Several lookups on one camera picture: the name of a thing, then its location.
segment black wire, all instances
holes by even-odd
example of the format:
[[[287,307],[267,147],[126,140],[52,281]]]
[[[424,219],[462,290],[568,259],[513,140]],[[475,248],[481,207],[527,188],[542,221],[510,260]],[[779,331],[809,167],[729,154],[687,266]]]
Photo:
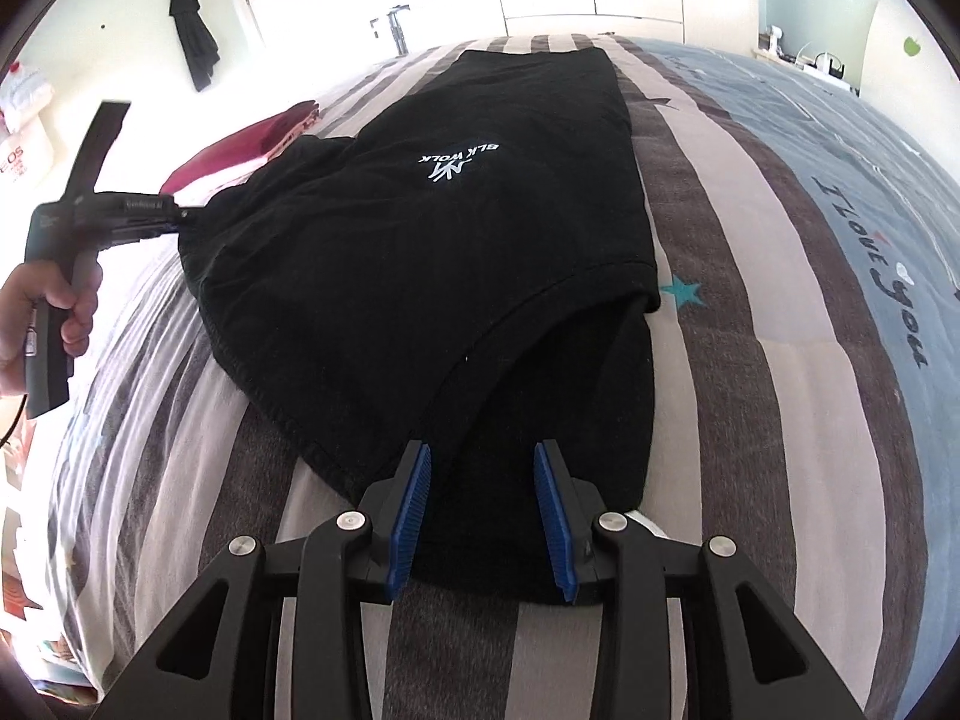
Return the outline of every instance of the black wire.
[[[23,399],[20,401],[20,408],[16,411],[16,416],[13,418],[13,425],[10,426],[10,429],[7,431],[6,435],[3,436],[3,439],[0,439],[0,449],[3,448],[3,445],[10,440],[10,437],[13,435],[13,431],[16,430],[16,426],[20,424],[20,418],[23,416],[23,410],[27,406],[27,396],[23,396]]]

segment silver bolt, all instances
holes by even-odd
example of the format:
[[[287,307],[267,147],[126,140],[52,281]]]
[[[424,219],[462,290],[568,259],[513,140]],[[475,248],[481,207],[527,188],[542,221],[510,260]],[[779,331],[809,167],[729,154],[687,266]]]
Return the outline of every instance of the silver bolt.
[[[714,536],[710,540],[710,552],[720,557],[732,557],[736,552],[736,543],[726,536]]]
[[[237,536],[230,542],[230,552],[234,555],[250,555],[256,549],[256,539],[253,536]]]
[[[366,522],[367,518],[361,512],[344,512],[337,517],[337,527],[342,531],[358,531]]]
[[[604,512],[600,515],[600,527],[605,531],[617,533],[626,530],[627,518],[623,514],[618,514],[618,512]]]

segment human hand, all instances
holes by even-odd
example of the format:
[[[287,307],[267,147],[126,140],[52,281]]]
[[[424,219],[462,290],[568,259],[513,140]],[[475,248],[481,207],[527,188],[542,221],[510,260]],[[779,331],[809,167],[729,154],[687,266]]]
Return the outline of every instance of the human hand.
[[[74,293],[55,263],[24,263],[13,269],[0,288],[0,396],[22,395],[27,389],[23,344],[34,303],[40,298],[46,298],[55,308],[72,310],[61,330],[64,350],[71,357],[86,353],[97,310],[97,290],[103,278],[104,271],[98,265],[88,285]]]

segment red folded cloth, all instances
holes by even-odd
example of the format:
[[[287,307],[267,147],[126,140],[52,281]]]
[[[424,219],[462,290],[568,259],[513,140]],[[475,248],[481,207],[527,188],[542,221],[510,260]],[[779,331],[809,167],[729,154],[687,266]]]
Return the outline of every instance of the red folded cloth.
[[[174,194],[205,175],[270,155],[279,146],[286,146],[304,133],[318,117],[317,103],[306,100],[270,119],[227,135],[174,170],[160,187],[160,194]]]

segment striped bedsheet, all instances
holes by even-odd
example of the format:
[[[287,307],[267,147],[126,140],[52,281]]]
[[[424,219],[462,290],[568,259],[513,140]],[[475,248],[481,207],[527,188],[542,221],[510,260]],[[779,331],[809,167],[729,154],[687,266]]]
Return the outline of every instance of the striped bedsheet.
[[[354,135],[463,50],[588,46],[630,110],[664,291],[637,504],[671,538],[734,538],[867,716],[904,717],[960,632],[960,190],[908,136],[765,63],[584,35],[392,60],[321,98],[312,132]],[[174,242],[50,485],[48,584],[101,688],[233,536],[298,538],[344,507],[212,360]],[[679,620],[671,608],[678,720]],[[600,622],[413,583],[364,609],[374,715],[586,720]]]

